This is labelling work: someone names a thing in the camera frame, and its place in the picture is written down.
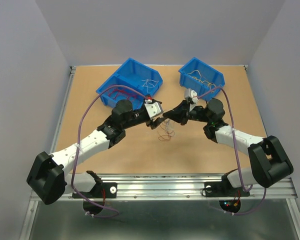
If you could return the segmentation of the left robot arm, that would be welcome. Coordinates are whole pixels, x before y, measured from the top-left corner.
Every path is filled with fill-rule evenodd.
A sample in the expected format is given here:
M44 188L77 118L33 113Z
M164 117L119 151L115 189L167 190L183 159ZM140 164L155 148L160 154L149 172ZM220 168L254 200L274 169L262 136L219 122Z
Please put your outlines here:
M119 100L110 116L85 138L57 152L39 153L26 179L27 184L44 204L56 202L75 187L71 173L78 164L118 144L128 128L146 124L155 129L162 121L159 117L163 113L161 104L155 99L145 99L142 106L134 110L129 100Z

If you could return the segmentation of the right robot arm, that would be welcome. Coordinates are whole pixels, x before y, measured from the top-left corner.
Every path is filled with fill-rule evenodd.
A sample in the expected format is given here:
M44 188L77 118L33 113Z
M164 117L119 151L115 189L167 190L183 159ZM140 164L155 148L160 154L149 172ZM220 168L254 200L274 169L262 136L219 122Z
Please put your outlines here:
M188 121L204 122L206 137L217 143L232 147L236 153L248 156L250 166L225 173L219 188L225 195L232 195L238 188L258 184L269 188L291 175L294 167L279 139L273 135L260 137L236 130L223 121L225 115L223 103L213 98L206 106L194 105L183 100L177 107L163 114L163 117L181 125Z

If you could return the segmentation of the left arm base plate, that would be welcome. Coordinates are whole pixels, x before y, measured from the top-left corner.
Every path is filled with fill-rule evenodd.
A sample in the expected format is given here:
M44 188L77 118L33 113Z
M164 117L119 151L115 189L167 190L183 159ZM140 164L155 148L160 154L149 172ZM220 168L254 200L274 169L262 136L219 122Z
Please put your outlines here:
M89 199L115 199L117 197L118 184L116 182L78 183L75 187L82 195Z

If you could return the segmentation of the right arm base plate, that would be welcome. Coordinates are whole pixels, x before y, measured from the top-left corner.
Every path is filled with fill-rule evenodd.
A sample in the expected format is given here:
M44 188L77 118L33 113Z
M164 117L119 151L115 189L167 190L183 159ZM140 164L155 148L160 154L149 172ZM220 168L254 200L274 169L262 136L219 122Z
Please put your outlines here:
M229 183L221 181L208 181L204 183L201 195L207 198L227 197L249 197L250 193L245 192L241 187L232 187Z

